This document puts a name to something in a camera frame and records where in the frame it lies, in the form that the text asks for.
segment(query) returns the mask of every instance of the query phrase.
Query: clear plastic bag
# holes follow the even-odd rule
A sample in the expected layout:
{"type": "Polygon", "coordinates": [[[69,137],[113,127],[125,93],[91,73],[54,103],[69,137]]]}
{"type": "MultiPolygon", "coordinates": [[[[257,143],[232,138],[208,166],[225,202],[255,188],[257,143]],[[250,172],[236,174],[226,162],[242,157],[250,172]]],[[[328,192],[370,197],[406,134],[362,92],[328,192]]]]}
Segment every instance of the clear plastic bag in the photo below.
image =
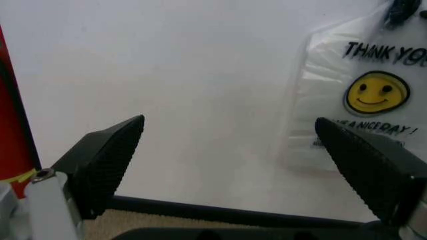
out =
{"type": "Polygon", "coordinates": [[[396,23],[395,4],[311,36],[297,79],[291,165],[336,169],[315,132],[319,117],[390,137],[427,160],[425,6],[396,23]]]}

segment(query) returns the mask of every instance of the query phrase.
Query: yellow smiley face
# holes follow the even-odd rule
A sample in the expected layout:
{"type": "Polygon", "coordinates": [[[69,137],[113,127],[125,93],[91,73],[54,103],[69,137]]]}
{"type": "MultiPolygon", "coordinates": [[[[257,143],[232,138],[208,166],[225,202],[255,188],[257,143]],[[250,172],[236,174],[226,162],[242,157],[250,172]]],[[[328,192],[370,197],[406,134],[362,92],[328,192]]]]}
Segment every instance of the yellow smiley face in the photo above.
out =
{"type": "Polygon", "coordinates": [[[359,77],[346,93],[347,105],[359,114],[379,114],[406,103],[411,95],[400,77],[383,71],[371,71],[359,77]]]}

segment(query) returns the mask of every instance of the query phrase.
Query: white backdrop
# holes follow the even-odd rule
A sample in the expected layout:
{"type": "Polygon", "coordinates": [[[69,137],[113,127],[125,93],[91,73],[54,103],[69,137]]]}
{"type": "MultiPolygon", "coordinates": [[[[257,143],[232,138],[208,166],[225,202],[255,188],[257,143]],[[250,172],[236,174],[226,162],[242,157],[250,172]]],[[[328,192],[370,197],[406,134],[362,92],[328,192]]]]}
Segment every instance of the white backdrop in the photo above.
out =
{"type": "Polygon", "coordinates": [[[379,1],[2,0],[0,24],[44,167],[142,113],[118,195],[370,221],[339,174],[279,156],[304,40],[379,1]]]}

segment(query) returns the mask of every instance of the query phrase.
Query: beige carpet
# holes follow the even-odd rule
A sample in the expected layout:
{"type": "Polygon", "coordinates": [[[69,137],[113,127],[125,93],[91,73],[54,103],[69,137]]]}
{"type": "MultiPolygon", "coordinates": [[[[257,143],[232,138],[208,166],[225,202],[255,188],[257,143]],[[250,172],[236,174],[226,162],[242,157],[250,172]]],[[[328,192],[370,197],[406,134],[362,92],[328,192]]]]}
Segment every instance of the beige carpet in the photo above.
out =
{"type": "Polygon", "coordinates": [[[223,222],[107,210],[96,220],[85,221],[86,240],[110,240],[138,228],[255,228],[223,222]]]}

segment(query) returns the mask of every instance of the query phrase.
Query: red object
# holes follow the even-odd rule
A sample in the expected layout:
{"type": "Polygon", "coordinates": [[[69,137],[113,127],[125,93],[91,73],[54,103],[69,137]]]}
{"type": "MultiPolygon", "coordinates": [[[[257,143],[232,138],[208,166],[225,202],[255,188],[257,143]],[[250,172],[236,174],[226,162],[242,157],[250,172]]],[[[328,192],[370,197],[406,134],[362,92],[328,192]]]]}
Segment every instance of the red object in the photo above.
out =
{"type": "Polygon", "coordinates": [[[0,26],[0,181],[24,198],[29,177],[40,164],[0,26]]]}

